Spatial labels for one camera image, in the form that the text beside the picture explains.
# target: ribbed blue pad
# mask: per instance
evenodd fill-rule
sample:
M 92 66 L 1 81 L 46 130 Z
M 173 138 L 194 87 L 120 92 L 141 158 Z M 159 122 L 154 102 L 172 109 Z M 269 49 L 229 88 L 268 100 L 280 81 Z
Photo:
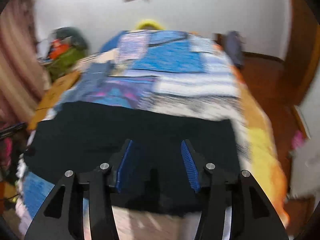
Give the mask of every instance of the ribbed blue pad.
M 184 166 L 187 171 L 187 176 L 189 179 L 190 186 L 197 193 L 200 190 L 200 184 L 198 180 L 198 171 L 196 169 L 195 163 L 193 162 L 193 159 L 191 157 L 191 154 L 189 152 L 189 149 L 185 141 L 182 141 L 181 143 L 181 155 L 183 158 Z
M 129 151 L 130 151 L 130 146 L 132 145 L 132 140 L 129 142 L 129 145 L 127 147 L 127 149 L 125 150 L 124 156 L 122 158 L 121 164 L 117 170 L 117 183 L 116 183 L 116 189 L 118 192 L 121 191 L 122 188 L 122 176 L 121 173 L 125 172 L 125 173 L 129 173 L 130 170 L 130 162 L 128 161 L 128 155 Z

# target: pink object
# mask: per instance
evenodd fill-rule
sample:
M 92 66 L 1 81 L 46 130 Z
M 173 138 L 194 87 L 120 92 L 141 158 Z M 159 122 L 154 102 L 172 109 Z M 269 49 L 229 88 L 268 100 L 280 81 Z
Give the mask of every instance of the pink object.
M 291 143 L 294 150 L 304 145 L 303 133 L 299 130 L 296 130 Z

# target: baseboard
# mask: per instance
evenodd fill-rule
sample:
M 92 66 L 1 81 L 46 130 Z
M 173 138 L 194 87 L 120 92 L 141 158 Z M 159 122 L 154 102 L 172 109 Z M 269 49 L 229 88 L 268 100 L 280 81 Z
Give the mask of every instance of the baseboard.
M 264 54 L 253 53 L 253 52 L 246 52 L 246 51 L 244 51 L 243 54 L 246 57 L 259 57 L 259 58 L 274 60 L 274 61 L 277 61 L 279 63 L 283 63 L 284 62 L 282 59 L 280 59 L 278 57 L 270 56 L 270 55 L 264 55 Z
M 303 119 L 303 115 L 300 111 L 299 106 L 291 106 L 290 108 L 291 108 L 293 116 L 295 117 L 295 119 L 297 121 L 298 128 L 302 132 L 304 138 L 310 139 L 310 133 L 309 133 L 307 124 Z

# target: bed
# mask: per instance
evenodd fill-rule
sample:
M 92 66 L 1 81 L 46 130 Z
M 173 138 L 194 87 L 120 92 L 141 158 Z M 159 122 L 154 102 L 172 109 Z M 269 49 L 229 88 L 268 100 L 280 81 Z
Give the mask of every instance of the bed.
M 284 226 L 286 178 L 277 160 L 270 121 L 250 94 L 237 68 L 214 41 L 177 31 L 121 32 L 97 54 L 78 61 L 80 80 L 63 92 L 44 120 L 66 102 L 86 101 L 211 121 L 230 119 L 242 170 L 249 170 L 273 204 Z M 36 131 L 31 133 L 29 144 Z M 28 170 L 20 159 L 16 212 L 25 234 L 53 184 Z M 120 239 L 193 239 L 200 213 L 169 216 L 113 206 Z M 231 223 L 226 211 L 224 239 Z M 84 200 L 85 239 L 91 239 Z

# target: cable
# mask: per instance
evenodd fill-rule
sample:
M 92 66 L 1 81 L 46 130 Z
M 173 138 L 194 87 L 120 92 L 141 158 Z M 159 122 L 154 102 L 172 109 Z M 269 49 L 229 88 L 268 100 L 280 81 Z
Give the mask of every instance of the cable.
M 16 195 L 14 195 L 14 196 L 12 196 L 12 197 L 0 198 L 0 201 L 9 200 L 9 199 L 14 198 L 14 197 L 19 196 L 19 195 L 20 195 L 20 194 L 16 194 Z

